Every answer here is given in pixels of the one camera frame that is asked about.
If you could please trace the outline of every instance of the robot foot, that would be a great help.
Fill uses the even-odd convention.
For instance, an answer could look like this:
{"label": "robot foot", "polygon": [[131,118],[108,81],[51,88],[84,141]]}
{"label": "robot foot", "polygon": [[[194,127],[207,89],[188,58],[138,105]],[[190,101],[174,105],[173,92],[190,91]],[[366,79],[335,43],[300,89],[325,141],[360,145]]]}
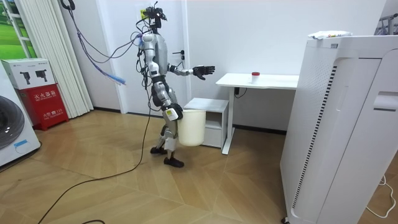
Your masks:
{"label": "robot foot", "polygon": [[179,161],[178,159],[172,157],[171,159],[169,158],[164,158],[164,164],[170,165],[172,167],[177,167],[177,168],[182,168],[184,166],[184,163]]}
{"label": "robot foot", "polygon": [[164,155],[164,154],[167,154],[167,151],[166,150],[164,150],[164,148],[163,147],[160,147],[160,148],[156,148],[156,147],[153,147],[152,149],[150,149],[150,153],[151,154],[161,154],[161,155]]}

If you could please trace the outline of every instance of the white curtain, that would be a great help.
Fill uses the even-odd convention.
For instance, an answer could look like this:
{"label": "white curtain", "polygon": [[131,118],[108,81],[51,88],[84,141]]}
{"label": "white curtain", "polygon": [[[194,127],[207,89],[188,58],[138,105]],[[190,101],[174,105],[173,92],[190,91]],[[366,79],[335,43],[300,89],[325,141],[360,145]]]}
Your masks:
{"label": "white curtain", "polygon": [[93,109],[57,0],[16,0],[38,57],[50,61],[69,118]]}

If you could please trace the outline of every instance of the washing machine door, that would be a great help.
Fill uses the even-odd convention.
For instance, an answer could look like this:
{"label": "washing machine door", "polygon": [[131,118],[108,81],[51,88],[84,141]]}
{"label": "washing machine door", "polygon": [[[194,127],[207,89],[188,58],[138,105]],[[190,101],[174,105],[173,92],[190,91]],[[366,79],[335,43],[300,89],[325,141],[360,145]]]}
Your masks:
{"label": "washing machine door", "polygon": [[12,144],[25,125],[22,110],[11,100],[0,96],[0,149]]}

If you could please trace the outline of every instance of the white drawer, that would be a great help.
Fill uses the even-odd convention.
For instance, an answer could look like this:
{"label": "white drawer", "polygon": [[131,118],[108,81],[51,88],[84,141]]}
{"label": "white drawer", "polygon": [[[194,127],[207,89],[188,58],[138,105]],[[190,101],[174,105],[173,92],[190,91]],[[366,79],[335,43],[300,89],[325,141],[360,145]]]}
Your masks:
{"label": "white drawer", "polygon": [[220,147],[221,148],[221,134],[222,131],[219,129],[205,129],[205,142],[203,145],[205,146],[213,146],[213,147]]}

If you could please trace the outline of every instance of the white bucket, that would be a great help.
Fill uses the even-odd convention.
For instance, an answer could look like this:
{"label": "white bucket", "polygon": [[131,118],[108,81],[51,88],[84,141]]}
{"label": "white bucket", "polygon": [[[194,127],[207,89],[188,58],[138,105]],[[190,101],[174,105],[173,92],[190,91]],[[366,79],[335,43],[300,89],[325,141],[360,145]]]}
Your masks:
{"label": "white bucket", "polygon": [[184,110],[178,120],[178,140],[183,146],[199,146],[205,141],[206,111]]}

